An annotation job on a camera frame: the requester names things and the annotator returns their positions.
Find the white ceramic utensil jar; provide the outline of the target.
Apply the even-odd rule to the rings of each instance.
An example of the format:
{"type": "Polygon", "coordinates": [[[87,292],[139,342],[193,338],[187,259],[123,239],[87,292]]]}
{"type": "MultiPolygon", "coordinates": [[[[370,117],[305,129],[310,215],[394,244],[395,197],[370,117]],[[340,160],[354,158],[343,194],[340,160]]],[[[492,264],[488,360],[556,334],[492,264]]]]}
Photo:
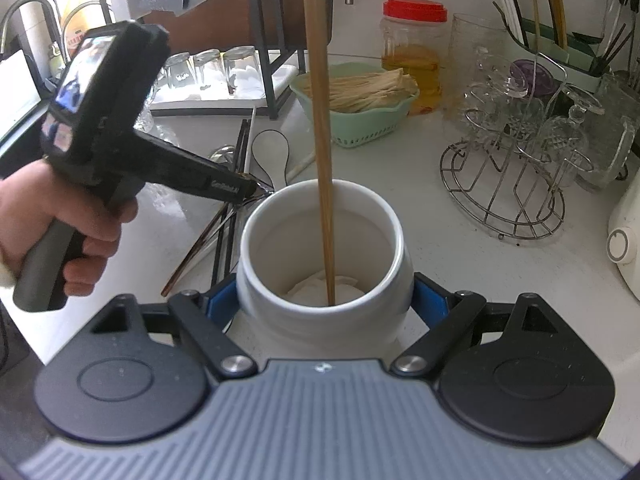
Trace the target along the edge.
{"type": "Polygon", "coordinates": [[[404,230],[378,193],[333,183],[335,301],[326,298],[318,184],[274,193],[248,217],[236,288],[262,359],[384,359],[410,307],[404,230]]]}

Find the silver black handled utensil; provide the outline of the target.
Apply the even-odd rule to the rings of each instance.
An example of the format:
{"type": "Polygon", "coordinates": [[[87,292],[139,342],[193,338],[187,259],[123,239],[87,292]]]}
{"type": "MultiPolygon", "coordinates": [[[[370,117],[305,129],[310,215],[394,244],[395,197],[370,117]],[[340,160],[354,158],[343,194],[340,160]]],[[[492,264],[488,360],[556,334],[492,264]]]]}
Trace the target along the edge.
{"type": "MultiPolygon", "coordinates": [[[[230,218],[228,219],[228,221],[224,224],[224,226],[222,228],[219,229],[218,232],[223,231],[224,227],[226,226],[226,224],[232,220],[233,218],[236,218],[241,212],[243,212],[244,210],[247,210],[248,208],[250,208],[250,206],[254,206],[256,205],[258,202],[261,202],[262,200],[265,200],[266,198],[268,198],[270,195],[272,195],[274,193],[274,189],[273,188],[261,188],[259,191],[257,191],[253,196],[250,196],[250,198],[247,198],[246,200],[243,200],[242,203],[239,203],[237,205],[229,205],[229,206],[233,206],[234,207],[234,211],[232,212],[232,214],[230,214],[230,218]]],[[[202,252],[206,252],[206,247],[209,245],[209,243],[217,236],[217,233],[214,234],[213,237],[211,237],[206,245],[204,246],[203,250],[200,252],[200,254],[202,252]]]]}

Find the white ceramic spoon black rim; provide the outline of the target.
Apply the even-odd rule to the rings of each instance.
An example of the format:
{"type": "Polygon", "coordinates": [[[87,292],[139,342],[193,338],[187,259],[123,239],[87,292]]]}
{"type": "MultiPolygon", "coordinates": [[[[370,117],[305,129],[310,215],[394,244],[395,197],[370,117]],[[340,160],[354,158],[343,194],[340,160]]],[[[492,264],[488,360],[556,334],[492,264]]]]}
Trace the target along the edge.
{"type": "Polygon", "coordinates": [[[290,158],[290,144],[279,130],[267,129],[257,133],[252,142],[252,155],[258,167],[269,178],[273,191],[288,185],[286,167],[290,158]]]}

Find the copper spoon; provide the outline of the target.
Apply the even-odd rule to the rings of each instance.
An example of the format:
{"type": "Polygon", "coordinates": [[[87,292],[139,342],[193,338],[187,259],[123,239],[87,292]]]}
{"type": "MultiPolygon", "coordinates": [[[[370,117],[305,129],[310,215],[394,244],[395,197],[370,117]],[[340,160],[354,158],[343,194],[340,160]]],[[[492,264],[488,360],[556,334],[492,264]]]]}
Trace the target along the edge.
{"type": "Polygon", "coordinates": [[[182,278],[184,272],[186,272],[186,267],[194,260],[194,258],[203,250],[207,241],[214,236],[215,233],[219,231],[220,228],[224,226],[224,224],[230,218],[230,214],[234,211],[233,206],[224,205],[221,206],[216,214],[214,214],[213,219],[210,220],[201,234],[198,236],[196,241],[193,243],[191,248],[188,250],[186,255],[182,258],[178,266],[175,268],[175,271],[171,273],[171,276],[168,278],[164,287],[160,291],[160,296],[163,298],[167,297],[169,293],[174,289],[175,284],[178,283],[180,278],[182,278]]]}

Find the white paper towel in jar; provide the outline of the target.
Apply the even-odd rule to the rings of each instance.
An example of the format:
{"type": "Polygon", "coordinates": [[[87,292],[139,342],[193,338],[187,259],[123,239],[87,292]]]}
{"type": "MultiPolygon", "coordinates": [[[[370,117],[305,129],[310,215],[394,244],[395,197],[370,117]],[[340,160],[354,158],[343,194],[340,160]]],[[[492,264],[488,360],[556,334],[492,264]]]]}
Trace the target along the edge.
{"type": "MultiPolygon", "coordinates": [[[[347,304],[364,295],[358,287],[356,278],[337,275],[335,277],[335,301],[334,306],[347,304]]],[[[329,299],[326,296],[326,276],[319,271],[303,281],[297,283],[284,298],[292,304],[306,307],[329,307],[329,299]]]]}

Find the glass tumbler left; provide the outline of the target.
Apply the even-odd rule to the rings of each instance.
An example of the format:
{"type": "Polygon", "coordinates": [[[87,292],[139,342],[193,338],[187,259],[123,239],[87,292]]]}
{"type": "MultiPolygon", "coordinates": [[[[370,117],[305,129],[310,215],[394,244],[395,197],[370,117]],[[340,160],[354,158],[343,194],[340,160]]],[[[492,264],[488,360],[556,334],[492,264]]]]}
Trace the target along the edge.
{"type": "Polygon", "coordinates": [[[187,96],[195,84],[194,69],[189,52],[171,55],[165,62],[166,84],[170,91],[187,96]]]}

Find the glass tumbler right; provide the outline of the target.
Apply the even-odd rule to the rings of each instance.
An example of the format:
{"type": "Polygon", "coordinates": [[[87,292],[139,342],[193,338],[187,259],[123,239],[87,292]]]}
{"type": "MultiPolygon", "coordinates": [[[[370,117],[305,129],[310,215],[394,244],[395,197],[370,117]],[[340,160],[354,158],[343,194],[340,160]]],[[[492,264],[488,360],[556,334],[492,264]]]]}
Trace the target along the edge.
{"type": "Polygon", "coordinates": [[[224,76],[229,92],[239,99],[259,99],[264,94],[262,74],[256,50],[252,46],[239,46],[222,55],[224,76]]]}

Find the brown wooden cutting board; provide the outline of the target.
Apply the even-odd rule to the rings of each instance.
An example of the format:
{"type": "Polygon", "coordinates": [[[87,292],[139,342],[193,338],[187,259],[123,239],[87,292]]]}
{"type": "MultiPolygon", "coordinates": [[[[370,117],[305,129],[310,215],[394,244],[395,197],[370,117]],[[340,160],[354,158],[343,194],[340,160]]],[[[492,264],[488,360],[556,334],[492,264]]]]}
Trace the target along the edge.
{"type": "MultiPolygon", "coordinates": [[[[265,22],[266,45],[279,47],[277,1],[260,0],[265,22]]],[[[294,49],[306,47],[303,0],[282,0],[285,44],[294,49]]],[[[249,46],[257,40],[250,0],[206,0],[177,16],[168,11],[153,11],[143,18],[145,24],[163,26],[169,34],[171,51],[195,54],[215,48],[221,51],[249,46]]]]}

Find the upside down glass cup right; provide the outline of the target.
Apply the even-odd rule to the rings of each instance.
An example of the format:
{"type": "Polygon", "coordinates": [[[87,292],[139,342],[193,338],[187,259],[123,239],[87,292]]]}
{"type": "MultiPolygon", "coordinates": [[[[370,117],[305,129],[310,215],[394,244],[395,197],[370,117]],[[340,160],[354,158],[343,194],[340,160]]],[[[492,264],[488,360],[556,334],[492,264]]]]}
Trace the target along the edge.
{"type": "Polygon", "coordinates": [[[604,107],[592,93],[574,84],[564,86],[562,93],[573,102],[567,115],[547,119],[536,139],[539,160],[548,167],[554,188],[568,188],[578,172],[593,172],[589,141],[582,124],[588,113],[604,114],[604,107]]]}

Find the upside down glass cup left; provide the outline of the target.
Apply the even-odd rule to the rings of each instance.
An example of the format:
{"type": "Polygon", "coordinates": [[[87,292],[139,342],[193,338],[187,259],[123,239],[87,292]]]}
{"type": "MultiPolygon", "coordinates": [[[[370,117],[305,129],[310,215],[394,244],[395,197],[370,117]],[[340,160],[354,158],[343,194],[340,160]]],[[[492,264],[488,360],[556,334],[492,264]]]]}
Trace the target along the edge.
{"type": "Polygon", "coordinates": [[[504,133],[513,105],[526,98],[516,98],[509,93],[510,62],[494,54],[478,60],[476,81],[465,90],[462,105],[462,119],[469,126],[474,142],[491,142],[504,133]]]}

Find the tall clear glass cup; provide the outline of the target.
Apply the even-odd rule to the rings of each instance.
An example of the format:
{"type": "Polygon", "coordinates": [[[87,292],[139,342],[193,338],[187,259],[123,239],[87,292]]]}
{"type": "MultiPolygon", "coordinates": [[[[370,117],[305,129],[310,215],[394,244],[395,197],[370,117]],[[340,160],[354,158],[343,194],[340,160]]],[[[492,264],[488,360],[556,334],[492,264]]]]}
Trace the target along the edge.
{"type": "Polygon", "coordinates": [[[445,119],[454,122],[463,117],[464,92],[476,81],[478,60],[488,54],[503,55],[507,39],[506,26],[498,18],[454,14],[442,66],[442,114],[445,119]]]}

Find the bundle of wooden sticks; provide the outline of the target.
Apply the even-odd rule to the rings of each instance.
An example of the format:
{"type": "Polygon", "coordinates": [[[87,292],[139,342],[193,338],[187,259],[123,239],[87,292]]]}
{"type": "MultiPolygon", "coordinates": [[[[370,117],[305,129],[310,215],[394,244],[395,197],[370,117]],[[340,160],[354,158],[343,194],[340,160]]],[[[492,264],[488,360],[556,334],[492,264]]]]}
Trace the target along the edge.
{"type": "Polygon", "coordinates": [[[418,85],[401,68],[352,76],[329,76],[331,112],[352,114],[394,107],[418,95],[418,85]]]}

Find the purple lidded container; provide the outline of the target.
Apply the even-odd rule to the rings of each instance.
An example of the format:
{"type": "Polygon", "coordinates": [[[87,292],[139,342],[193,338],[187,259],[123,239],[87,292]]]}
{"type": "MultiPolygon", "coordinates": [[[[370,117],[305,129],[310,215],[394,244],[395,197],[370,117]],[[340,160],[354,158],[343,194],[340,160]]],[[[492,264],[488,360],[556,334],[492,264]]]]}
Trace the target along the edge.
{"type": "Polygon", "coordinates": [[[538,99],[551,98],[559,84],[540,63],[516,60],[509,63],[509,93],[516,98],[531,94],[538,99]]]}

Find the red lidded plastic jar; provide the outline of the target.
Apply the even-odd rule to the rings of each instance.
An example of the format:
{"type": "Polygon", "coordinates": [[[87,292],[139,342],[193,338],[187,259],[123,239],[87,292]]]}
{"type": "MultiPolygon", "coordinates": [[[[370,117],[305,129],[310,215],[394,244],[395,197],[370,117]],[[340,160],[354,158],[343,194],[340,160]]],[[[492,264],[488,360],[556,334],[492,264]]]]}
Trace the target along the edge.
{"type": "Polygon", "coordinates": [[[412,77],[419,95],[411,104],[413,115],[431,113],[442,99],[440,66],[444,59],[446,6],[432,0],[385,0],[380,29],[382,66],[401,68],[412,77]]]}

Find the green chopstick holder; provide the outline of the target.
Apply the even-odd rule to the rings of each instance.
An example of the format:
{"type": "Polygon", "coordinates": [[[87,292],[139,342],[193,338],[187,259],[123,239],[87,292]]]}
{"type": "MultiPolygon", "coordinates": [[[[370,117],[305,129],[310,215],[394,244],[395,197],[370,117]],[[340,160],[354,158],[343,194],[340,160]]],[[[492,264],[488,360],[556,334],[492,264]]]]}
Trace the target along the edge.
{"type": "Polygon", "coordinates": [[[639,0],[494,0],[506,52],[552,76],[596,91],[639,50],[639,0]]]}

